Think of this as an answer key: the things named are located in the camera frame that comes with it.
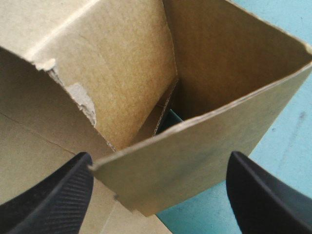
textured grip surface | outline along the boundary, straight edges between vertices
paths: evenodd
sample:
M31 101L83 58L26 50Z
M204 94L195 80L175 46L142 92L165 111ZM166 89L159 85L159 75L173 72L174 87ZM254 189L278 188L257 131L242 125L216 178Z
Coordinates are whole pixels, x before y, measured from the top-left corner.
M1 234L77 234L87 211L93 176L80 153L45 180L0 206Z

